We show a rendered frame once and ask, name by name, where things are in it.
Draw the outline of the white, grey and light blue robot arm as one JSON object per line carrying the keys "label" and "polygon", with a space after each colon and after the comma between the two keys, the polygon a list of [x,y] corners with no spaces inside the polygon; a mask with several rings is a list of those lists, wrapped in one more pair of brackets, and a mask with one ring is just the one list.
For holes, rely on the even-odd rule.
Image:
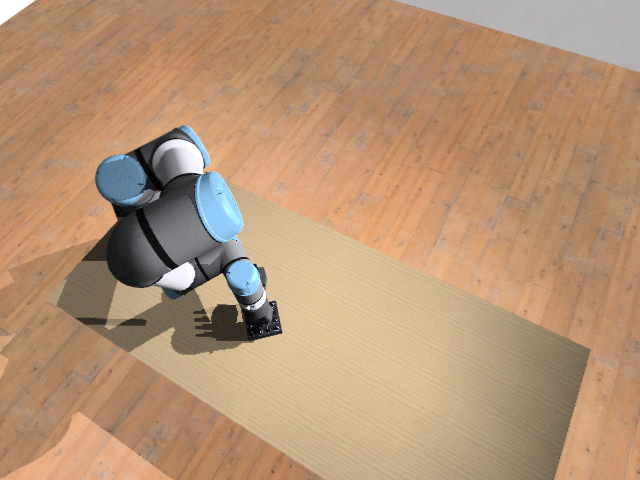
{"label": "white, grey and light blue robot arm", "polygon": [[223,178],[202,172],[209,164],[187,125],[100,163],[99,193],[131,213],[116,226],[106,249],[118,281],[162,287],[177,299],[223,273],[239,303],[253,305],[262,298],[259,272],[236,236],[243,228],[241,213]]}

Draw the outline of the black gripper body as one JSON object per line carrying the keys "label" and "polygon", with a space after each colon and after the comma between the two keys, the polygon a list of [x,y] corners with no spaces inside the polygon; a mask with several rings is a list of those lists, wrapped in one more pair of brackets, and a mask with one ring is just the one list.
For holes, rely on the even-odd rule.
{"label": "black gripper body", "polygon": [[265,273],[265,269],[264,267],[257,267],[255,263],[253,265],[256,267],[260,275],[260,280],[264,289],[263,296],[257,303],[253,305],[243,305],[239,302],[238,303],[245,315],[247,322],[270,323],[272,321],[273,309],[271,305],[269,305],[269,301],[265,293],[267,285],[267,276]]}

